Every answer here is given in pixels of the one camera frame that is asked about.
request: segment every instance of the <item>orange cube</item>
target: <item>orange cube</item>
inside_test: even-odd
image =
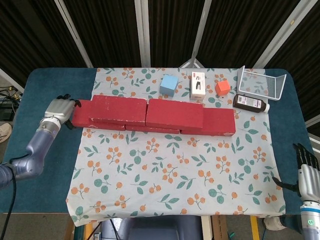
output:
[[[218,81],[217,84],[214,87],[216,94],[218,96],[226,95],[230,92],[230,85],[227,80],[225,81]]]

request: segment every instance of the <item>bottle cap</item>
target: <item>bottle cap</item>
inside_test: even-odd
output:
[[[263,110],[264,113],[267,113],[270,109],[270,104],[266,104],[265,109]]]

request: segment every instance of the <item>table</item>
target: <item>table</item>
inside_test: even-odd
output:
[[[97,69],[44,68],[33,71],[28,79],[23,100],[5,159],[21,156],[35,130],[38,120],[57,95],[69,93],[75,99],[90,99]],[[271,76],[288,74],[283,69],[266,69]],[[297,181],[297,164],[292,143],[300,142],[311,151],[293,80],[288,74],[280,101],[270,102],[270,130],[273,151],[279,175],[284,182]],[[17,197],[13,211],[16,213],[67,213],[65,203],[82,129],[69,131],[61,128],[45,160],[41,176],[17,183]],[[9,208],[12,187],[0,192],[1,211]],[[283,191],[287,214],[300,213],[300,198],[296,193]]]
[[[191,68],[99,68],[92,96],[190,100]],[[233,109],[237,69],[205,73],[206,108]],[[264,69],[250,69],[265,74]],[[167,76],[178,77],[173,97],[160,94]],[[267,82],[245,76],[257,92]],[[217,82],[230,92],[218,96]],[[76,226],[107,217],[259,215],[285,213],[268,114],[233,109],[233,136],[201,136],[84,128],[67,206]]]

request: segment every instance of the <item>metal pole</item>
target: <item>metal pole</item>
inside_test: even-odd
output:
[[[320,114],[315,116],[315,117],[313,117],[313,118],[311,118],[311,119],[309,119],[308,121],[306,121],[305,122],[305,127],[308,128],[308,127],[310,127],[312,125],[315,125],[315,124],[317,124],[319,122],[320,122]]]
[[[253,66],[254,69],[265,68],[271,58],[276,54],[279,48],[301,23],[301,21],[305,18],[317,1],[318,0],[303,0],[298,3],[277,34],[274,36],[272,41],[266,47],[258,61],[255,63]]]
[[[82,58],[83,58],[83,60],[84,60],[84,62],[86,64],[86,66],[88,68],[93,68],[94,66],[91,63],[91,60],[90,60],[90,58],[88,56],[88,53],[87,53],[87,51],[85,49],[85,46],[84,46],[84,44],[82,43],[82,41],[80,39],[80,36],[79,36],[78,31],[76,29],[76,26],[75,26],[74,22],[72,21],[72,18],[71,18],[70,14],[69,14],[69,11],[68,11],[68,9],[67,9],[67,7],[65,5],[64,0],[54,0],[54,2],[56,4],[56,6],[57,6],[57,8],[58,8],[63,20],[64,20],[64,22],[65,22],[65,24],[66,24],[66,26],[67,26],[67,28],[68,28],[73,40],[74,40],[77,48],[79,49],[79,52],[80,52],[80,54],[81,54],[81,56],[82,56]]]
[[[199,22],[199,26],[198,26],[198,31],[196,32],[196,37],[195,37],[195,41],[194,41],[194,45],[193,45],[191,60],[189,61],[191,65],[194,65],[198,51],[199,51],[199,47],[200,47],[202,36],[204,34],[211,2],[212,2],[212,0],[205,0],[204,1],[202,14],[201,14],[201,18],[200,18],[200,22]]]
[[[6,74],[5,71],[3,71],[1,68],[0,68],[0,77],[2,77],[3,79],[5,79],[9,83],[11,83],[21,93],[23,93],[25,91],[25,89],[22,86],[20,86],[20,84],[18,84],[12,77],[10,77],[8,74]]]
[[[141,67],[151,67],[148,0],[134,0]]]

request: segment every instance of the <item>dark brown bottle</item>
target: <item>dark brown bottle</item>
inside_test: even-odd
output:
[[[237,94],[233,99],[233,107],[254,113],[267,113],[270,105],[260,99]]]

